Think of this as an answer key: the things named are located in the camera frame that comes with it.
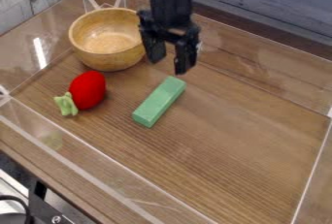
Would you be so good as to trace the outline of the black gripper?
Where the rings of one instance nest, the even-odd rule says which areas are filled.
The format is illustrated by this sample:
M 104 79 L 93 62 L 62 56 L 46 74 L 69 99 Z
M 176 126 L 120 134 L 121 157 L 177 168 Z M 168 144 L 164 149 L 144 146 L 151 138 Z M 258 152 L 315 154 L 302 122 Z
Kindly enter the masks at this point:
M 192 21 L 193 0 L 149 0 L 138 10 L 140 29 L 148 60 L 156 64 L 167 56 L 167 45 L 176 45 L 176 74 L 196 66 L 200 28 Z

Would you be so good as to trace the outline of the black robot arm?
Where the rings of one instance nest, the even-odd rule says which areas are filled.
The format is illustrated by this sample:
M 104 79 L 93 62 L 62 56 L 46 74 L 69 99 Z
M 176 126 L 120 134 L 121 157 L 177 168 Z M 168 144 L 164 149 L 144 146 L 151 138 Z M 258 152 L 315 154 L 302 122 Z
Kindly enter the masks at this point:
M 176 46 L 176 74 L 196 66 L 200 27 L 192 21 L 193 0 L 149 0 L 151 8 L 138 10 L 140 31 L 147 57 L 159 63 L 167 57 L 167 44 Z

